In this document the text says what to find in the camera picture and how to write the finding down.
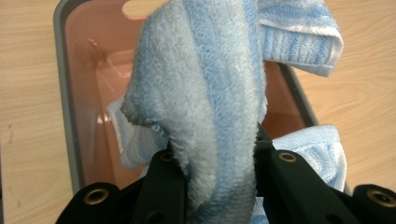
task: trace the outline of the towel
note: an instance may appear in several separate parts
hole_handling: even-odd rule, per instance
[[[327,76],[341,51],[319,1],[170,0],[141,29],[125,118],[122,99],[108,109],[122,164],[149,164],[170,141],[188,180],[188,221],[249,223],[267,104],[262,60]]]
[[[331,188],[344,190],[347,160],[340,136],[333,125],[320,125],[287,134],[273,140],[274,148],[300,154]],[[251,224],[268,224],[262,208],[263,198],[256,198]]]

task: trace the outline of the table surface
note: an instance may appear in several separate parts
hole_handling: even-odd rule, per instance
[[[50,0],[0,1],[0,136],[6,223],[54,223],[72,197]],[[396,3],[327,3],[345,41],[330,78],[297,75],[339,129],[350,187],[396,190]]]

